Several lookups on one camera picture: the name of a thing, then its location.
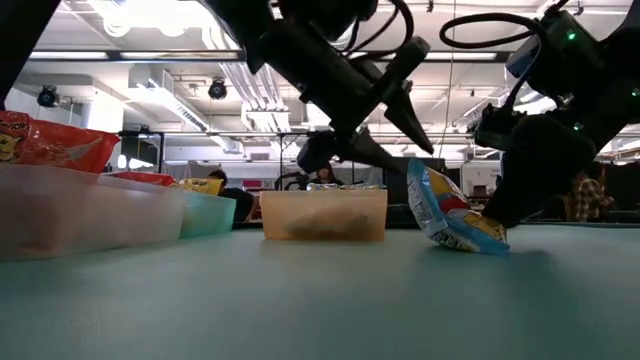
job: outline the translucent plastic bin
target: translucent plastic bin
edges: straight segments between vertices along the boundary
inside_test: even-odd
[[[382,241],[387,190],[265,191],[268,240]]]
[[[0,258],[37,259],[178,239],[177,189],[46,166],[0,166]]]
[[[180,238],[221,234],[231,231],[236,201],[220,196],[185,193],[187,204]]]

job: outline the person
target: person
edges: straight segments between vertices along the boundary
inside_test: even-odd
[[[316,178],[311,180],[312,184],[335,184],[338,186],[344,185],[342,181],[336,178],[333,173],[333,168],[331,164],[325,165],[322,169],[318,170],[316,173]]]
[[[600,179],[604,178],[602,164],[594,161],[574,180],[573,189],[565,196],[567,220],[573,222],[602,222],[614,200],[607,196]]]
[[[227,174],[222,169],[217,169],[209,174],[209,179],[222,180],[218,196],[234,199],[236,201],[236,212],[233,222],[249,222],[258,208],[258,198],[248,192],[238,188],[227,187]]]

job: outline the blue chip bag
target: blue chip bag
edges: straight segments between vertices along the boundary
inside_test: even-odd
[[[462,191],[445,175],[412,159],[407,185],[411,211],[431,240],[475,253],[509,252],[504,226],[471,210]]]

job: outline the table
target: table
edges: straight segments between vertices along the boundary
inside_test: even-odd
[[[508,257],[257,230],[0,264],[0,359],[638,359],[640,229],[521,226]]]

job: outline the orange plastic container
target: orange plastic container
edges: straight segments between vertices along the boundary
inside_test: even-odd
[[[387,190],[260,193],[267,240],[382,241]]]

